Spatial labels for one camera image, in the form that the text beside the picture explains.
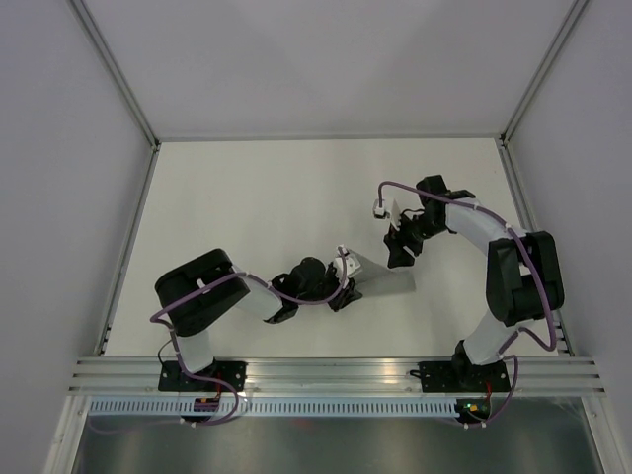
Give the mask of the grey cloth napkin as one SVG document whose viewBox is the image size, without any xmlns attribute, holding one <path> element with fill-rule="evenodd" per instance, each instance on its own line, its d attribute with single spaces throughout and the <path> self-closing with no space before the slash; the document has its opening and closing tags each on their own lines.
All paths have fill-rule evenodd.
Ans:
<svg viewBox="0 0 632 474">
<path fill-rule="evenodd" d="M 351 279 L 363 297 L 402 295 L 417 290 L 410 271 L 390 270 L 354 250 L 350 250 L 349 257 L 355 264 Z"/>
</svg>

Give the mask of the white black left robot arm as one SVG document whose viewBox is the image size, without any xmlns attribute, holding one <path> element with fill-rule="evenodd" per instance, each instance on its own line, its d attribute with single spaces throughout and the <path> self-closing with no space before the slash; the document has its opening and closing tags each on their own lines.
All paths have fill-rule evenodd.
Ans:
<svg viewBox="0 0 632 474">
<path fill-rule="evenodd" d="M 167 328 L 182 380 L 195 391 L 215 379 L 209 328 L 233 309 L 270 325 L 293 318 L 303 306 L 337 312 L 361 299 L 356 289 L 360 257 L 344 246 L 329 264 L 306 257 L 291 271 L 264 280 L 239 269 L 228 254 L 212 250 L 161 276 L 154 285 L 161 309 L 150 322 Z"/>
</svg>

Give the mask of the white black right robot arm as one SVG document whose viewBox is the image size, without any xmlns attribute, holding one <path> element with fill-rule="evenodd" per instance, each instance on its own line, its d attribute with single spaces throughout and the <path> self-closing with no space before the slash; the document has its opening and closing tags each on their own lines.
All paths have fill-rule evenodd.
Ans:
<svg viewBox="0 0 632 474">
<path fill-rule="evenodd" d="M 555 351 L 555 337 L 543 340 L 531 328 L 532 322 L 543 320 L 554 334 L 552 313 L 565 300 L 553 236 L 512 226 L 473 193 L 449 189 L 440 175 L 421 179 L 410 191 L 421 204 L 413 216 L 383 194 L 373 205 L 374 217 L 388 223 L 383 242 L 389 269 L 411 267 L 425 242 L 442 233 L 465 238 L 486 258 L 487 311 L 474 332 L 455 347 L 450 361 L 453 383 L 463 390 L 476 388 L 485 380 L 486 368 L 501 363 L 521 334 L 543 350 Z"/>
</svg>

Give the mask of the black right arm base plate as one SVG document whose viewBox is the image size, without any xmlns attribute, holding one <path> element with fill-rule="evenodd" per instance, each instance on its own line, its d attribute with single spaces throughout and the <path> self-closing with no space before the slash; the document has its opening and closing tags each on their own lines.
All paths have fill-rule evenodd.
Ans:
<svg viewBox="0 0 632 474">
<path fill-rule="evenodd" d="M 506 393 L 511 388 L 507 367 L 501 361 L 462 369 L 447 360 L 421 361 L 418 371 L 424 393 Z"/>
</svg>

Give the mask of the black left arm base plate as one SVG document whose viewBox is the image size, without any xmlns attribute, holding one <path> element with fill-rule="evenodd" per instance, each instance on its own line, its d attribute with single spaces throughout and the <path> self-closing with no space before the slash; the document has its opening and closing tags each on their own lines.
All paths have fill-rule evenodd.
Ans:
<svg viewBox="0 0 632 474">
<path fill-rule="evenodd" d="M 232 387 L 240 392 L 246 381 L 245 361 L 220 360 L 194 375 L 186 375 L 177 361 L 162 363 L 158 381 L 159 392 L 228 393 Z"/>
</svg>

